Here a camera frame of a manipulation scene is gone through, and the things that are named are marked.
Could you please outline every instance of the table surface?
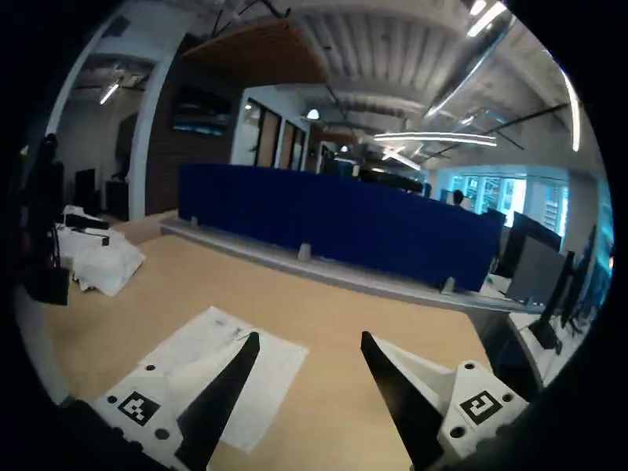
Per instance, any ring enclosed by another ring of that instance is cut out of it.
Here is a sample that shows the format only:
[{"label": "table surface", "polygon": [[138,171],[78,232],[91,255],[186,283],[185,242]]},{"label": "table surface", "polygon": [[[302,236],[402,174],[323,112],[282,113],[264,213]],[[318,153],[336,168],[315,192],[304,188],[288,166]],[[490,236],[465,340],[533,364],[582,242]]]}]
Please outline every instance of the table surface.
[{"label": "table surface", "polygon": [[210,306],[309,354],[250,455],[220,442],[223,469],[407,470],[410,459],[360,351],[368,330],[428,360],[489,362],[462,312],[395,301],[287,274],[166,235],[142,243],[145,263],[114,298],[71,286],[46,327],[71,392],[105,393],[161,341]]},{"label": "table surface", "polygon": [[550,323],[556,332],[556,336],[562,342],[560,355],[556,350],[545,350],[528,326],[539,319],[539,316],[526,312],[511,312],[508,315],[508,324],[515,332],[515,337],[523,347],[526,357],[532,366],[536,383],[539,387],[547,386],[560,373],[563,366],[574,354],[584,339],[587,328],[582,334],[575,334],[567,325],[560,326],[560,318],[553,317]]}]

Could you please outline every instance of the paper sheet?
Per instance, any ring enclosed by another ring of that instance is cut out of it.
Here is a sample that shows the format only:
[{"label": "paper sheet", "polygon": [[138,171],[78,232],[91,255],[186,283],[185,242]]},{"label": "paper sheet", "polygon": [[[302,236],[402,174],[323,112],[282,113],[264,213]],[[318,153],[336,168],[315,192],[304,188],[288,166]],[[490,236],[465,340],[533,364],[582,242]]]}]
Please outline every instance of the paper sheet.
[{"label": "paper sheet", "polygon": [[177,391],[174,404],[180,414],[211,382],[199,381],[193,372],[208,358],[239,343],[251,331],[260,335],[260,352],[229,418],[221,440],[250,453],[279,411],[308,350],[257,329],[217,308],[209,308],[185,324],[141,361],[158,364],[170,389]]}]

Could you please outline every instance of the blue fabric divider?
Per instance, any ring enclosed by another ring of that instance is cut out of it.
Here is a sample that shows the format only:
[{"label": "blue fabric divider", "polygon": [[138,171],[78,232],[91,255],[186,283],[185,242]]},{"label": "blue fabric divider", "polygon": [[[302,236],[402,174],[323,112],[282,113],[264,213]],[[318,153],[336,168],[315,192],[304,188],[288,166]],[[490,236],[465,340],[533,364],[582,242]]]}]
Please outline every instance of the blue fabric divider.
[{"label": "blue fabric divider", "polygon": [[502,226],[492,217],[352,178],[250,166],[189,164],[179,217],[288,249],[424,283],[478,291]]}]

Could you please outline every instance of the wall-mounted tv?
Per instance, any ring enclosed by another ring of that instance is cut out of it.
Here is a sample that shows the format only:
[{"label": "wall-mounted tv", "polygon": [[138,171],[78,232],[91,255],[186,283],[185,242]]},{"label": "wall-mounted tv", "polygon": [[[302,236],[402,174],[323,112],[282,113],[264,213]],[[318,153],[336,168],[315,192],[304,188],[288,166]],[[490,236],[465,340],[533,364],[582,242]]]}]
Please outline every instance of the wall-mounted tv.
[{"label": "wall-mounted tv", "polygon": [[173,106],[172,128],[222,136],[231,118],[232,102],[211,92],[183,87]]}]

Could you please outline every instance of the black stand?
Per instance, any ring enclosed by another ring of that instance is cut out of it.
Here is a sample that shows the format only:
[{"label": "black stand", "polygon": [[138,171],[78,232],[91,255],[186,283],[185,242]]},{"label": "black stand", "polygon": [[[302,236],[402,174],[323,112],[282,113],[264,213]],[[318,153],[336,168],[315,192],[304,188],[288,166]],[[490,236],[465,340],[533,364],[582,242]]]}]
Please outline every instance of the black stand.
[{"label": "black stand", "polygon": [[563,294],[564,288],[567,285],[567,278],[571,274],[571,267],[574,263],[574,253],[568,252],[567,257],[565,258],[563,269],[560,271],[560,275],[558,276],[558,281],[556,281],[556,287],[552,293],[552,297],[547,302],[547,306],[541,315],[541,319],[532,323],[529,327],[530,332],[536,337],[536,340],[539,341],[539,344],[545,350],[556,349],[556,353],[560,354],[562,350],[562,343],[558,340],[556,336],[556,332],[553,327],[550,325],[550,319],[554,312],[554,309],[558,306],[558,301],[560,301],[560,297]]},{"label": "black stand", "polygon": [[530,332],[533,333],[536,340],[539,341],[539,344],[541,344],[545,350],[556,349],[556,353],[560,354],[563,345],[560,340],[558,340],[553,327],[550,326],[549,319],[545,320],[541,318],[530,324],[528,329],[530,329]]}]

